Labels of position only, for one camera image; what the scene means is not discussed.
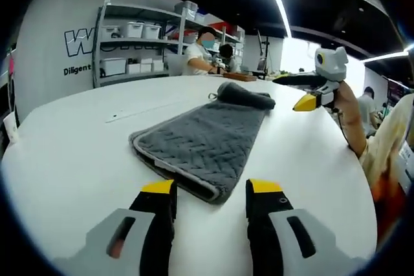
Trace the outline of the person's right hand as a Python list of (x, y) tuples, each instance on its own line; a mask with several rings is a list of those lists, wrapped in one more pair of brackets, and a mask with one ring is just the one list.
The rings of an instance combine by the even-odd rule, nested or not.
[(342, 81), (336, 90), (334, 106), (342, 112), (346, 125), (356, 125), (360, 121), (358, 101), (348, 84)]

